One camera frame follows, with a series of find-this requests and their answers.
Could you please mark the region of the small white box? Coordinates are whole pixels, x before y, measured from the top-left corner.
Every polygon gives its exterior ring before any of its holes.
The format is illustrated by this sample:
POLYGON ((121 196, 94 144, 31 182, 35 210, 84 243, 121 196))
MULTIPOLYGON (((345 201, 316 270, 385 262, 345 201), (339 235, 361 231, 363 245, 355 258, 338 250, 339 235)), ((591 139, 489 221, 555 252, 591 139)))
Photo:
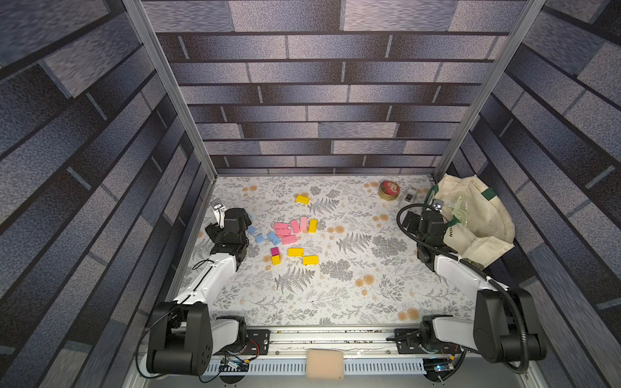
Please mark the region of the small white box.
POLYGON ((418 190, 414 187, 409 187, 405 189, 399 198, 399 207, 403 208, 407 205, 411 205, 417 203, 417 194, 418 190))

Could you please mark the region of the pink block three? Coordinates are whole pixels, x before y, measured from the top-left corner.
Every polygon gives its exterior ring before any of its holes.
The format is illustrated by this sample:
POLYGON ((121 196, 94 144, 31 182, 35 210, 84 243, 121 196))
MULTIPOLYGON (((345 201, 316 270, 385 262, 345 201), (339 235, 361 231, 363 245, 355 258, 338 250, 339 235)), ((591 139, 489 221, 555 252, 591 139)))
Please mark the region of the pink block three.
POLYGON ((299 222, 297 220, 292 220, 290 222, 290 225, 291 225, 291 230, 293 231, 293 234, 301 233, 301 227, 299 226, 299 222))

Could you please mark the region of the aluminium rail base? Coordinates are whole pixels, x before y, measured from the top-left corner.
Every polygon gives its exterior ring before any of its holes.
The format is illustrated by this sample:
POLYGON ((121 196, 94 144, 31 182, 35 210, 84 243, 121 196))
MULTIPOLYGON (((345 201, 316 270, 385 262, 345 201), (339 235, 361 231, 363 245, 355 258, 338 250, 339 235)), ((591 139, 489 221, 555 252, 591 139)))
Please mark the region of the aluminium rail base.
POLYGON ((307 352, 341 352, 344 376, 402 377, 433 373, 433 363, 450 360, 453 350, 425 350, 393 340, 416 332, 419 325, 380 326, 272 326, 247 327, 248 345, 239 355, 255 357, 248 371, 218 371, 222 355, 213 356, 203 378, 302 376, 307 370, 307 352))

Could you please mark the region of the pink block five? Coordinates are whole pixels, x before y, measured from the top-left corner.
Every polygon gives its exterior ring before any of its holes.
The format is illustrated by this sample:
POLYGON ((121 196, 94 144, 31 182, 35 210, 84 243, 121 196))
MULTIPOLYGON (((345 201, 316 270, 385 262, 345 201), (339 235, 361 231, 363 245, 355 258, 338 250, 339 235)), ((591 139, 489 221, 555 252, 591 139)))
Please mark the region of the pink block five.
POLYGON ((294 244, 297 242, 297 237, 295 235, 289 235, 289 236, 285 236, 281 239, 281 242, 284 245, 288 245, 288 244, 294 244))

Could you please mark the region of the beige sponge pad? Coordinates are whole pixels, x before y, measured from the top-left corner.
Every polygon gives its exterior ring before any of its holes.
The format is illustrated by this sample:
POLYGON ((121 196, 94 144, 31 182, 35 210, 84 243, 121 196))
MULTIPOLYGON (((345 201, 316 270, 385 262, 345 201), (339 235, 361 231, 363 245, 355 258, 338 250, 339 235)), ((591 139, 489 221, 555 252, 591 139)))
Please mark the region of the beige sponge pad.
POLYGON ((310 379, 343 380, 344 354, 336 350, 309 349, 306 377, 310 379))

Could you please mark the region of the pink block two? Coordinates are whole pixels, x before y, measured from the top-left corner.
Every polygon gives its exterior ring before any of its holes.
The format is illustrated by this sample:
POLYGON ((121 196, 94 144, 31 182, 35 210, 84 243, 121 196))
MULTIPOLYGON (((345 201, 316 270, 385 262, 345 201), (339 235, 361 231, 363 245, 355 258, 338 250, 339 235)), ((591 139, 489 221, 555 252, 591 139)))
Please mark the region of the pink block two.
POLYGON ((292 234, 290 229, 277 229, 275 230, 277 237, 286 237, 292 234))

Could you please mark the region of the cream tote bag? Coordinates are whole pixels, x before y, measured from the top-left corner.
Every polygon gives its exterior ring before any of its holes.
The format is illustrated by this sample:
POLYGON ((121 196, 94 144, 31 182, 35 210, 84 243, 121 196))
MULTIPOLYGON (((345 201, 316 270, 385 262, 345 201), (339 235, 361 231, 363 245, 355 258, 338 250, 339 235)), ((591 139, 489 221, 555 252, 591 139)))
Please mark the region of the cream tote bag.
POLYGON ((496 192, 478 176, 444 176, 425 198, 427 205, 436 201, 446 225, 441 245, 482 268, 514 248, 514 222, 496 192))

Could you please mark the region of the round red lid tin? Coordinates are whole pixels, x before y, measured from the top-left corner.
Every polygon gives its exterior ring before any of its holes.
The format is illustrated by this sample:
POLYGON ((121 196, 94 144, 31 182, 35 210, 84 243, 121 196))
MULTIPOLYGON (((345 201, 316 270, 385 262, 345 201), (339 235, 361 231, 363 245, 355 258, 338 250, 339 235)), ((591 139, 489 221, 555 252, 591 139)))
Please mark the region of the round red lid tin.
POLYGON ((399 184, 394 181, 385 180, 378 186, 378 195, 386 201, 396 200, 401 193, 399 184))

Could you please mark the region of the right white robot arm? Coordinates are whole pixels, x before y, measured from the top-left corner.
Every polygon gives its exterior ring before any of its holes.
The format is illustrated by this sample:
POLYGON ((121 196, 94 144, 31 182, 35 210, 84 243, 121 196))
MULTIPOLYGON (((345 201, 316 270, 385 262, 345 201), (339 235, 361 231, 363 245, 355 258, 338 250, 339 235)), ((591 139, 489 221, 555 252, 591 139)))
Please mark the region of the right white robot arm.
POLYGON ((447 371, 433 367, 434 380, 452 376, 467 352, 477 353, 491 364, 502 364, 516 374, 526 373, 531 362, 548 355, 532 295, 493 279, 477 263, 446 245, 443 236, 448 225, 439 210, 432 205, 406 205, 398 211, 396 223, 417 244, 418 260, 475 306, 472 319, 425 315, 417 329, 394 337, 396 343, 416 345, 426 352, 459 356, 447 371))

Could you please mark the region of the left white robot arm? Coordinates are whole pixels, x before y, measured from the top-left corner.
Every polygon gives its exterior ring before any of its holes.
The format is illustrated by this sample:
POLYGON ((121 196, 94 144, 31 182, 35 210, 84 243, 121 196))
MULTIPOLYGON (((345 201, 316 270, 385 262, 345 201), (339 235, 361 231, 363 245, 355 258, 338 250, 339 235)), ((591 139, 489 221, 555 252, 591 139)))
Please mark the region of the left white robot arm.
POLYGON ((161 302, 152 310, 147 354, 136 360, 137 371, 144 378, 170 374, 200 377, 213 355, 246 348, 245 318, 213 318, 210 309, 247 255, 247 230, 252 221, 241 208, 225 210, 217 205, 214 212, 217 221, 206 228, 213 247, 202 272, 171 302, 161 302))

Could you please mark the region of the blue block three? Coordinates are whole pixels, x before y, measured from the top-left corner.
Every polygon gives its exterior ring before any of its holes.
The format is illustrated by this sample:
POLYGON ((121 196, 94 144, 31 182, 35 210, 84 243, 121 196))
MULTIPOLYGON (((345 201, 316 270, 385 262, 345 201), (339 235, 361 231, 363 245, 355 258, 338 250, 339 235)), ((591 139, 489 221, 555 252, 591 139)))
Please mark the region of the blue block three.
POLYGON ((281 244, 281 239, 279 239, 274 232, 268 233, 268 239, 274 246, 281 244))

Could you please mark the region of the yellow block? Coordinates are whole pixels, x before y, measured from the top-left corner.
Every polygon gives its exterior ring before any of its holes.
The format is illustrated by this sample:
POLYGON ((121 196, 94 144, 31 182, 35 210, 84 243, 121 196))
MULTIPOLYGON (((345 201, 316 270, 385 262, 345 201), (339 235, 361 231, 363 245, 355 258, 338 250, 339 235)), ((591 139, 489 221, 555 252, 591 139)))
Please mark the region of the yellow block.
POLYGON ((287 252, 288 257, 304 257, 303 248, 289 248, 287 252))
POLYGON ((317 219, 311 219, 309 221, 309 226, 308 226, 308 231, 310 234, 315 234, 317 231, 317 226, 318 226, 318 220, 317 219))
POLYGON ((302 264, 304 266, 317 265, 319 262, 320 262, 320 259, 318 255, 309 255, 309 256, 304 256, 302 258, 302 264))
POLYGON ((299 204, 303 204, 303 205, 309 205, 310 204, 310 199, 308 197, 302 196, 302 195, 298 195, 296 197, 295 200, 297 203, 299 204))

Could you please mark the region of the floral table mat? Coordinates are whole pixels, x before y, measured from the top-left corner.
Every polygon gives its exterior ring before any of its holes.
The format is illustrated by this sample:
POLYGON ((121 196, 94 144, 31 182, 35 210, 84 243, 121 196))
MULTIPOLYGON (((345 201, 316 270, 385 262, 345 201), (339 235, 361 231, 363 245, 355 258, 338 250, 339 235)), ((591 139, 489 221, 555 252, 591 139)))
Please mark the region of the floral table mat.
POLYGON ((417 259, 417 246, 396 225, 397 200, 378 195, 379 176, 223 177, 213 197, 252 219, 247 257, 210 312, 243 316, 251 326, 413 324, 425 315, 470 319, 472 301, 417 259), (297 203, 302 195, 309 205, 297 203), (317 219, 297 247, 318 255, 304 266, 281 246, 273 265, 268 233, 275 223, 317 219), (262 234, 265 243, 257 244, 262 234))

